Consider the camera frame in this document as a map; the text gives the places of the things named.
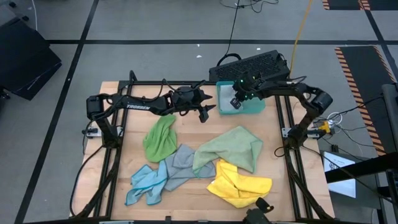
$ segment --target gray floor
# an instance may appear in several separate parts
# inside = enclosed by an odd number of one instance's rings
[[[30,1],[16,2],[19,12],[30,16],[28,25],[34,27]],[[78,40],[92,2],[36,0],[39,32],[46,39]],[[233,5],[234,1],[224,0],[224,3]],[[265,4],[260,14],[255,14],[250,8],[239,10],[234,39],[295,39],[307,3],[305,0],[280,0],[278,5]],[[398,40],[394,22],[398,12],[372,13],[384,38]],[[219,5],[216,0],[101,0],[87,39],[228,39],[233,16],[233,9]],[[302,39],[377,40],[364,11],[326,11],[320,0],[312,5]],[[335,47],[299,45],[292,75],[307,75],[307,84],[330,93],[334,103],[326,115],[356,106],[335,55]],[[15,220],[76,45],[52,45],[51,48],[62,59],[60,70],[32,101],[12,96],[12,100],[0,110],[0,217],[3,223]],[[226,48],[224,44],[85,45],[25,222],[68,217],[73,180],[82,160],[80,131],[88,122],[85,100],[99,91],[101,82],[125,80],[130,69],[135,71],[139,80],[207,79],[208,69],[216,65]],[[290,61],[293,45],[232,45],[230,52],[248,57],[274,49]],[[393,57],[398,58],[398,46],[389,46],[389,49]],[[364,123],[359,112],[353,111],[344,116],[342,125],[355,128]],[[353,131],[351,135],[363,144],[371,144],[363,129]],[[330,142],[358,156],[376,156],[373,148],[362,146],[359,149],[342,133],[331,138]],[[319,145],[324,150],[330,148],[323,141],[319,141]],[[335,198],[332,201],[338,218],[370,222],[370,208],[349,207]]]

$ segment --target blue container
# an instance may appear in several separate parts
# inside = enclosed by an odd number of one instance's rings
[[[217,101],[218,101],[218,111],[222,115],[231,115],[231,114],[257,114],[263,111],[266,107],[266,102],[264,100],[260,100],[259,98],[253,98],[251,100],[245,100],[242,102],[241,110],[231,110],[231,111],[223,111],[221,109],[220,104],[220,90],[223,85],[233,85],[234,81],[220,81],[216,83],[217,89]]]

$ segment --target yellow cloth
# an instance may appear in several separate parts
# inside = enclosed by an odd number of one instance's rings
[[[217,162],[216,171],[216,179],[207,186],[207,190],[236,208],[246,207],[266,196],[272,186],[270,178],[238,174],[238,168],[223,159]]]

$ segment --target green cloth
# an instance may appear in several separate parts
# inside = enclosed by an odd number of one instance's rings
[[[219,157],[253,173],[261,149],[262,141],[244,127],[238,126],[199,147],[193,158],[193,173],[199,177],[200,169]]]
[[[177,149],[177,135],[170,126],[175,115],[162,116],[144,138],[145,155],[150,162],[160,162]]]

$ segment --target wooden tabletop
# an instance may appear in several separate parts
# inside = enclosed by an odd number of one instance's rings
[[[100,92],[116,93],[117,87],[118,82],[103,82]],[[158,94],[159,88],[158,85],[134,85],[132,95],[152,98]],[[213,96],[212,99],[206,100],[202,104],[216,104],[216,87],[203,86],[201,89],[207,95]],[[163,93],[168,91],[167,87],[163,89]],[[290,100],[294,107],[294,120],[298,122],[303,118],[305,109],[301,107],[300,103],[296,104],[297,99],[291,98]],[[121,122],[121,114],[119,113],[119,122]],[[266,99],[266,108],[260,114],[220,116],[218,109],[214,108],[209,111],[209,119],[204,124],[199,121],[198,116],[197,111],[190,111],[184,117],[177,115],[177,119],[172,126],[177,133],[177,144],[186,144],[192,149],[198,149],[201,144],[220,134],[237,126],[244,126],[262,139],[264,145],[257,160],[257,172],[250,174],[240,169],[239,173],[271,178],[273,181],[271,192],[265,197],[265,200],[275,209],[267,214],[267,218],[273,221],[294,221],[285,160],[283,157],[278,158],[274,155],[274,150],[282,145],[275,98]],[[285,109],[284,118],[285,124],[288,126]],[[132,188],[130,177],[144,164],[148,164],[153,169],[158,168],[158,164],[147,161],[142,145],[145,135],[158,119],[158,116],[148,111],[129,110],[128,112],[111,218],[113,220],[164,220],[165,216],[171,216],[172,220],[241,221],[246,216],[246,210],[255,207],[255,205],[238,209],[213,195],[206,189],[206,186],[213,179],[190,179],[172,192],[165,190],[162,192],[162,201],[157,205],[147,205],[145,196],[142,196],[136,204],[125,206],[126,194]],[[90,139],[84,160],[100,145],[101,138]],[[318,151],[318,144],[315,140],[309,139],[304,145]],[[87,163],[80,174],[73,199],[75,213],[83,209],[98,189],[104,154],[105,150],[103,149]],[[320,156],[305,149],[301,150],[301,155],[309,191],[324,210],[329,215],[334,216]],[[103,197],[102,215],[105,213],[108,191],[104,193]],[[302,217],[305,217],[302,194],[299,190],[298,198],[300,212]]]

